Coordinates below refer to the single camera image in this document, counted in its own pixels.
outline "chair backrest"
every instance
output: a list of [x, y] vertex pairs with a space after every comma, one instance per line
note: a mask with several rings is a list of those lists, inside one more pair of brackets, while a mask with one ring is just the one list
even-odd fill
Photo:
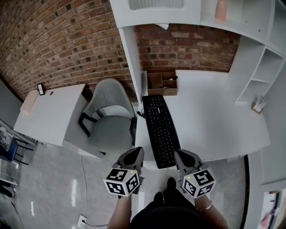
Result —
[[8, 151], [6, 151], [2, 146], [0, 146], [0, 158], [5, 161], [12, 162], [14, 160], [17, 149], [18, 143], [15, 138], [12, 138]]
[[135, 116], [133, 106], [127, 96], [127, 93], [121, 83], [112, 78], [102, 80], [95, 87], [93, 97], [84, 109], [83, 113], [92, 117], [102, 107], [119, 105], [129, 111], [131, 117]]

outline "keyboard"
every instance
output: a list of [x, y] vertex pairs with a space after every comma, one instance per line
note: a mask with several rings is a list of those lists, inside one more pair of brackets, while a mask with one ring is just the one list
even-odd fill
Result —
[[176, 165], [174, 150], [180, 148], [177, 132], [162, 95], [143, 96], [144, 115], [158, 169]]

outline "pink vase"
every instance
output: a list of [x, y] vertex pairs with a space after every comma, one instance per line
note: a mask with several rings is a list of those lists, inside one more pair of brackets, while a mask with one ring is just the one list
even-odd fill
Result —
[[227, 0], [218, 0], [215, 9], [215, 18], [225, 21], [227, 18]]

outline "black armrest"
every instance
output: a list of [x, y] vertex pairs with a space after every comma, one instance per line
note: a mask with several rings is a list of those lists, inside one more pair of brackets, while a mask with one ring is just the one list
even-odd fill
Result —
[[130, 124], [130, 129], [129, 129], [131, 137], [132, 137], [132, 145], [135, 145], [136, 128], [137, 128], [137, 118], [135, 116], [131, 119], [131, 124]]
[[86, 133], [86, 135], [89, 137], [90, 136], [90, 132], [88, 131], [88, 129], [84, 125], [84, 122], [83, 122], [84, 119], [87, 119], [87, 120], [89, 120], [89, 121], [91, 121], [93, 123], [96, 123], [97, 120], [92, 118], [92, 117], [89, 117], [86, 113], [82, 113], [81, 116], [80, 116], [78, 124], [83, 129], [83, 131]]

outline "stack of cards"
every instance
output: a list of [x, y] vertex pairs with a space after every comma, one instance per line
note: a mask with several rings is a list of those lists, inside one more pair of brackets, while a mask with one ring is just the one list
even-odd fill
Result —
[[263, 98], [262, 96], [259, 96], [259, 98], [256, 100], [255, 105], [252, 109], [255, 110], [257, 113], [261, 113], [266, 103], [267, 103], [267, 100]]

